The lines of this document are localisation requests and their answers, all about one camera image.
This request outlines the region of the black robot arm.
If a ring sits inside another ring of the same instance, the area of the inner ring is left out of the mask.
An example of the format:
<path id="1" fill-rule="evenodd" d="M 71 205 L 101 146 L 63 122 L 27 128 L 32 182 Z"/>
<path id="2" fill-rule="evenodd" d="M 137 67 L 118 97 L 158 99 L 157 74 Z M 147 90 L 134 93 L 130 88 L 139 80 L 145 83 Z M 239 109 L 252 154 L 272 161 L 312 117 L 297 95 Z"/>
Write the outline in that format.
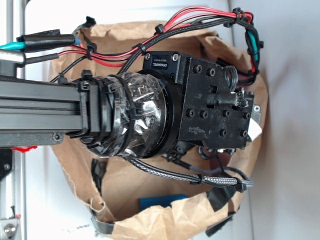
<path id="1" fill-rule="evenodd" d="M 244 148 L 262 132 L 254 94 L 233 66 L 181 52 L 149 51 L 142 70 L 82 72 L 73 82 L 0 78 L 0 145 L 79 139 L 99 157 L 151 158 L 193 146 Z"/>

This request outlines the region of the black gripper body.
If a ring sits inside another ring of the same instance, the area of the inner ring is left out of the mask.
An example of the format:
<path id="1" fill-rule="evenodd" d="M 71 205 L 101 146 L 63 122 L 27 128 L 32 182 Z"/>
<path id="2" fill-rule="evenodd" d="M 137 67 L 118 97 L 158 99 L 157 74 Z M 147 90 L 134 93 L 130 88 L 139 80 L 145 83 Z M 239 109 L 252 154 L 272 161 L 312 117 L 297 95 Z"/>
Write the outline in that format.
<path id="1" fill-rule="evenodd" d="M 254 95 L 213 61 L 173 51 L 150 51 L 142 72 L 164 85 L 157 97 L 160 125 L 148 157 L 175 141 L 206 149 L 242 149 L 249 140 Z"/>

